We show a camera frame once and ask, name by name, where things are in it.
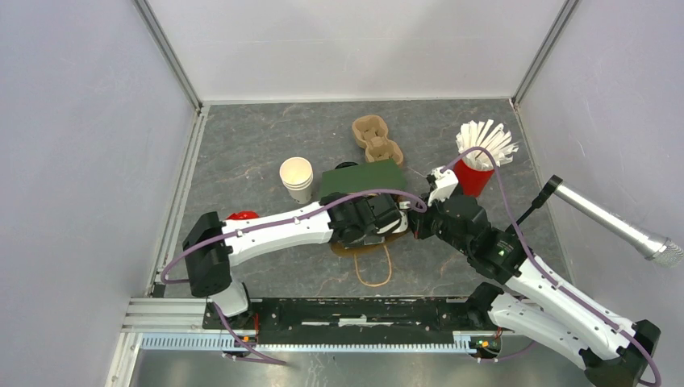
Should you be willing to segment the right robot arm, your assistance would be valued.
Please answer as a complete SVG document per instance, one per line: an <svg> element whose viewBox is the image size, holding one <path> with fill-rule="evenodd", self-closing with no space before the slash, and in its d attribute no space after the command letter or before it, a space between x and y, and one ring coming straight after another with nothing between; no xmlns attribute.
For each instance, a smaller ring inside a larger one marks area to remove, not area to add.
<svg viewBox="0 0 684 387"><path fill-rule="evenodd" d="M493 227L475 198L435 200L424 212L410 211L408 224L415 238L435 236L490 279L465 308L472 327L493 323L526 335L574 363L594 386L663 384L653 359L657 326L623 318L564 281L519 231Z"/></svg>

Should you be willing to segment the stack of cardboard cup carriers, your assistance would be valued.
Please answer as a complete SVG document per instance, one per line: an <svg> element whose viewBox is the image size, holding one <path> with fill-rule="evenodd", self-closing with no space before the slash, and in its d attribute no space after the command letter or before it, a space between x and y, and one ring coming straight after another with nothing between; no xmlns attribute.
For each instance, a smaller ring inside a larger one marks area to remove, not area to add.
<svg viewBox="0 0 684 387"><path fill-rule="evenodd" d="M369 114L352 123L352 134L357 145L365 152L368 163L392 160L401 167L404 155L396 142L389 138L385 120L376 114Z"/></svg>

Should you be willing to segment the stack of white paper cups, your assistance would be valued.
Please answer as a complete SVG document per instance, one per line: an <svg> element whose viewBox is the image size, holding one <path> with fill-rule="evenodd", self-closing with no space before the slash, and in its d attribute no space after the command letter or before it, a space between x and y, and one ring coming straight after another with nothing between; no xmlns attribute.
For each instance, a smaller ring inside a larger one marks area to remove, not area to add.
<svg viewBox="0 0 684 387"><path fill-rule="evenodd" d="M285 160L279 168L279 177L298 204L306 204L311 200L314 174L307 159L295 156Z"/></svg>

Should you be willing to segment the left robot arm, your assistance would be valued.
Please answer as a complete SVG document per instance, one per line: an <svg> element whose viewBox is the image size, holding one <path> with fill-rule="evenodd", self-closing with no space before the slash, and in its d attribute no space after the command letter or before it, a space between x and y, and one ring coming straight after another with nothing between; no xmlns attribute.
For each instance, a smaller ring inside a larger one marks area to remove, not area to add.
<svg viewBox="0 0 684 387"><path fill-rule="evenodd" d="M234 285L231 268L258 256L308 244L328 243L356 252L387 242L408 228L407 215L389 193L336 203L334 193L322 202L262 218L222 220L216 212L199 217L182 242L190 292L195 298L227 301L224 320L234 328L253 318L243 285Z"/></svg>

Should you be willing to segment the stack of black lids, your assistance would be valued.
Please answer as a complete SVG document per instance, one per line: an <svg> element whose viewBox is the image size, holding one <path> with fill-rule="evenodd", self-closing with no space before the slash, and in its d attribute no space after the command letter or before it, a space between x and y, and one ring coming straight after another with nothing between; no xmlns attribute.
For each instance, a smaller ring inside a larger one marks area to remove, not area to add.
<svg viewBox="0 0 684 387"><path fill-rule="evenodd" d="M358 165L357 162L345 161L345 162L339 163L339 164L335 167L335 169L344 169L344 168L348 168L348 167L352 167L352 166L357 166L357 165Z"/></svg>

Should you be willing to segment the green paper bag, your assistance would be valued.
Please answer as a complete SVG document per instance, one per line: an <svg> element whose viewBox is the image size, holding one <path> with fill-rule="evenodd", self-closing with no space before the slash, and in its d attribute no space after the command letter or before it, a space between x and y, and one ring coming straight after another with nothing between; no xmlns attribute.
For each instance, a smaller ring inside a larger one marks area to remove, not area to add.
<svg viewBox="0 0 684 387"><path fill-rule="evenodd" d="M319 187L318 197L324 198L329 194L351 194L356 191L387 188L404 190L406 179L401 169L390 160L382 160L373 163L358 164L344 169L333 169L323 172ZM398 238L407 232L398 234ZM393 263L388 249L389 243L371 248L343 249L340 242L331 243L332 252L338 257L353 258L355 273L358 281L367 287L378 288L388 284L393 275ZM359 256L368 255L371 252L384 251L388 266L387 277L384 281L370 283L362 278L359 268Z"/></svg>

